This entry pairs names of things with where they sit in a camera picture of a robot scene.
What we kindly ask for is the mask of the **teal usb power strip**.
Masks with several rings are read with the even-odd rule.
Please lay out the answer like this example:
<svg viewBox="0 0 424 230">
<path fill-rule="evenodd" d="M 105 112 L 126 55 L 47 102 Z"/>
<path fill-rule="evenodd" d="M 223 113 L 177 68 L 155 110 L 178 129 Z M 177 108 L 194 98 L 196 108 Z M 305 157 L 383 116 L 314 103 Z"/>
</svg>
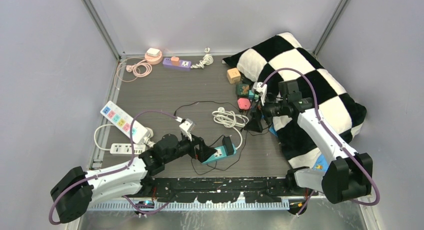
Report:
<svg viewBox="0 0 424 230">
<path fill-rule="evenodd" d="M 216 153 L 214 155 L 212 155 L 211 157 L 209 157 L 206 161 L 204 161 L 202 164 L 209 164 L 209 163 L 213 163 L 213 162 L 217 162 L 219 160 L 228 158 L 230 156 L 233 156 L 237 153 L 236 147 L 234 144 L 232 144 L 233 149 L 230 150 L 229 153 L 227 153 L 227 149 L 225 146 L 219 146 L 216 147 Z"/>
</svg>

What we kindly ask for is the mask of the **pink plug adapter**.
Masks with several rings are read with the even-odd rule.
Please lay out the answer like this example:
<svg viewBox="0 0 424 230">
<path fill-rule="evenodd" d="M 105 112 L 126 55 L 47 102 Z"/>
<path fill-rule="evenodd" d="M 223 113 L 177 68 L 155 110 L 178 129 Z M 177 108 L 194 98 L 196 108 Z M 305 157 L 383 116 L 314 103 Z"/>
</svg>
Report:
<svg viewBox="0 0 424 230">
<path fill-rule="evenodd" d="M 249 98 L 238 98 L 237 105 L 240 110 L 249 110 L 251 108 L 251 101 Z"/>
</svg>

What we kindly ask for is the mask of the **black power adapter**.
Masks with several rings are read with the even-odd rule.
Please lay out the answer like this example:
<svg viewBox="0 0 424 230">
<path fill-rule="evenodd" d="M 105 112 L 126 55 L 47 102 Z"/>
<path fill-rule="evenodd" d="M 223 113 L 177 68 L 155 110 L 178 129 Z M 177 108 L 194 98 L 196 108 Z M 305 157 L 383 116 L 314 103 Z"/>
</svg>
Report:
<svg viewBox="0 0 424 230">
<path fill-rule="evenodd" d="M 233 143 L 231 141 L 231 138 L 229 136 L 225 136 L 222 139 L 222 145 L 224 147 L 226 156 L 234 155 L 234 153 L 235 153 L 235 147 L 234 147 L 234 145 L 233 145 Z"/>
</svg>

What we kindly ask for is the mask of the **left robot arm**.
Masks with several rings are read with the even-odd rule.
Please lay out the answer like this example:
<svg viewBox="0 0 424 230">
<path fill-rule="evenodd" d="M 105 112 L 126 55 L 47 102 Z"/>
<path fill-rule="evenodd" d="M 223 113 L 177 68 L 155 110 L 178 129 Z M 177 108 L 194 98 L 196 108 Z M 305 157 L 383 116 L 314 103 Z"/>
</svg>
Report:
<svg viewBox="0 0 424 230">
<path fill-rule="evenodd" d="M 166 134 L 152 148 L 127 162 L 88 171 L 74 167 L 50 192 L 53 206 L 49 221 L 53 225 L 74 221 L 89 207 L 121 196 L 138 193 L 147 197 L 154 188 L 151 177 L 162 172 L 167 163 L 187 154 L 204 162 L 215 153 L 216 149 L 207 146 L 201 137 L 178 139 Z"/>
</svg>

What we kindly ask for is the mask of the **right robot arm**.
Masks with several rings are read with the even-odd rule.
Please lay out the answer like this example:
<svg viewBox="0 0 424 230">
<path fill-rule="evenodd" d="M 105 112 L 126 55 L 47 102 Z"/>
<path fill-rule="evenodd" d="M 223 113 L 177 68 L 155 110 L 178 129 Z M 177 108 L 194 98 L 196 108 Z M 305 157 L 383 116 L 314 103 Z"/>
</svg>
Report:
<svg viewBox="0 0 424 230">
<path fill-rule="evenodd" d="M 308 188 L 323 193 L 334 204 L 369 195 L 374 184 L 372 158 L 367 153 L 357 153 L 328 125 L 316 97 L 304 98 L 297 81 L 280 82 L 279 89 L 282 100 L 273 103 L 266 99 L 267 85 L 254 84 L 260 105 L 254 107 L 245 128 L 261 132 L 262 118 L 288 116 L 308 134 L 328 163 L 327 171 L 307 166 L 289 170 L 285 177 L 287 192 L 298 195 Z"/>
</svg>

